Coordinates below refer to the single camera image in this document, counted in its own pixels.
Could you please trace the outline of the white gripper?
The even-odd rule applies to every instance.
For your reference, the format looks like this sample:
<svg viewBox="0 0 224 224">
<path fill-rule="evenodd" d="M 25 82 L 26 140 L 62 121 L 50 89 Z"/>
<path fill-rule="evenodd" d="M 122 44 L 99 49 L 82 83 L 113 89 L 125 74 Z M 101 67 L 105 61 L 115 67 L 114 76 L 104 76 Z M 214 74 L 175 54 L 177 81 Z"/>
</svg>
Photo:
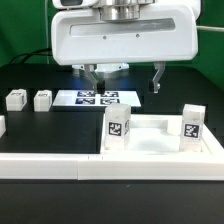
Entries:
<svg viewBox="0 0 224 224">
<path fill-rule="evenodd" d="M 165 61 L 198 52 L 199 0 L 52 0 L 52 53 L 61 65 L 85 64 L 98 94 L 105 92 L 93 65 L 155 62 L 149 92 L 157 93 Z"/>
</svg>

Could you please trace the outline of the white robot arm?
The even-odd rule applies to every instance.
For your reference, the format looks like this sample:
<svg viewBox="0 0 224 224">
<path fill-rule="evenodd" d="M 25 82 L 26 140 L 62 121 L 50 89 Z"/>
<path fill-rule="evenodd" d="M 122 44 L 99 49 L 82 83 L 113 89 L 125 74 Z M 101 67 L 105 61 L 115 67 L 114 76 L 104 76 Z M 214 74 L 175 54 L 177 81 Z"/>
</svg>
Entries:
<svg viewBox="0 0 224 224">
<path fill-rule="evenodd" d="M 51 44 L 60 65 L 82 65 L 93 88 L 105 82 L 99 70 L 122 63 L 152 62 L 156 74 L 149 90 L 156 93 L 168 61 L 191 60 L 198 52 L 199 30 L 224 32 L 224 27 L 199 26 L 202 0 L 52 0 Z"/>
</svg>

